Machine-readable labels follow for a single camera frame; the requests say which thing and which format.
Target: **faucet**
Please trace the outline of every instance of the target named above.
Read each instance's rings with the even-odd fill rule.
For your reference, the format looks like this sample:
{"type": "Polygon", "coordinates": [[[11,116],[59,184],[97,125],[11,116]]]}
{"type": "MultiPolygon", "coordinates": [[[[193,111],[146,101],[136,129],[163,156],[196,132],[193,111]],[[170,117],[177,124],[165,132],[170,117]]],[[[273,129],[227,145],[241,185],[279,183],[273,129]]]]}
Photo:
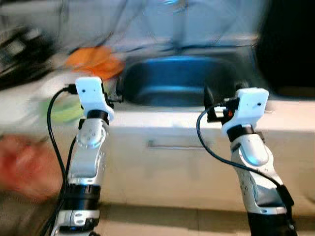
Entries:
{"type": "Polygon", "coordinates": [[[182,51],[182,44],[185,37],[185,11],[188,6],[188,0],[164,0],[166,5],[173,6],[174,13],[174,29],[172,44],[175,54],[180,54],[182,51]]]}

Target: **kitchen counter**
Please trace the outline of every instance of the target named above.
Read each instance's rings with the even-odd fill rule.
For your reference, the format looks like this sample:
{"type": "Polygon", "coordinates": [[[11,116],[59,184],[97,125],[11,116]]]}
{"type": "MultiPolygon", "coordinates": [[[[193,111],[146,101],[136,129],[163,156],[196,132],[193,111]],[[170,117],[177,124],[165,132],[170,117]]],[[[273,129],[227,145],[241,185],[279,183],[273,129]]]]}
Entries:
{"type": "MultiPolygon", "coordinates": [[[[64,80],[78,74],[58,74],[53,92],[64,80]]],[[[33,97],[49,77],[0,91],[0,132],[47,135],[45,119],[33,121],[28,114],[33,97]]],[[[203,150],[151,150],[148,142],[162,145],[200,146],[195,123],[202,107],[185,109],[115,104],[110,124],[110,148],[101,199],[111,203],[208,208],[244,211],[235,171],[203,150]]],[[[295,199],[296,214],[315,214],[315,101],[268,102],[257,124],[275,157],[275,167],[295,199]]],[[[219,123],[201,122],[210,146],[230,157],[228,138],[219,123]]],[[[77,132],[77,122],[53,124],[62,156],[77,132]]]]}

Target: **tile floor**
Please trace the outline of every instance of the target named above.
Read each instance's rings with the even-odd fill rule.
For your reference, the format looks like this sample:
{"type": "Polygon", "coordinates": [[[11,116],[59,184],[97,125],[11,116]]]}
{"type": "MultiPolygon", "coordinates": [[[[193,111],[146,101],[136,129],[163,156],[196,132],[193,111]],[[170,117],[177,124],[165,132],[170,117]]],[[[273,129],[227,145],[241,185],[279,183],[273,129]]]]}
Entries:
{"type": "MultiPolygon", "coordinates": [[[[299,236],[315,235],[315,216],[298,217],[299,236]]],[[[249,236],[245,213],[145,206],[103,206],[102,236],[249,236]]]]}

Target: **metal sink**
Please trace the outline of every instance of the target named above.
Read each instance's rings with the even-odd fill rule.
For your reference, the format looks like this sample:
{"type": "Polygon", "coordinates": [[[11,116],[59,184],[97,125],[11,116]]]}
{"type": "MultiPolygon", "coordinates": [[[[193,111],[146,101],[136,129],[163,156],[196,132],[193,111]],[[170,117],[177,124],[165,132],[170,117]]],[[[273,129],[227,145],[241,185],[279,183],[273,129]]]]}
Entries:
{"type": "Polygon", "coordinates": [[[214,103],[248,87],[233,63],[201,56],[140,60],[127,65],[122,82],[127,102],[159,107],[203,106],[205,85],[214,103]]]}

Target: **white wall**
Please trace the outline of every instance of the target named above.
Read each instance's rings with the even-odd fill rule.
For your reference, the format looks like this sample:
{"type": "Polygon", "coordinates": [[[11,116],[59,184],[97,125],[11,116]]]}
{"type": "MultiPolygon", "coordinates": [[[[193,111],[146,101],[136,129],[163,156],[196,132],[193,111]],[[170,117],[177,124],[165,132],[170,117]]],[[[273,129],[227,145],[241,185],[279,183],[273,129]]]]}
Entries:
{"type": "MultiPolygon", "coordinates": [[[[86,40],[93,42],[98,35],[106,35],[121,1],[69,0],[69,18],[59,36],[61,19],[57,10],[61,1],[39,0],[20,6],[3,6],[1,14],[7,16],[10,25],[41,27],[58,38],[63,46],[74,47],[86,40]]],[[[248,45],[256,39],[268,6],[268,0],[188,0],[188,3],[184,13],[185,44],[248,45]]],[[[157,42],[165,42],[173,37],[173,23],[173,7],[164,0],[129,0],[109,44],[114,47],[151,44],[155,42],[152,35],[157,42]]]]}

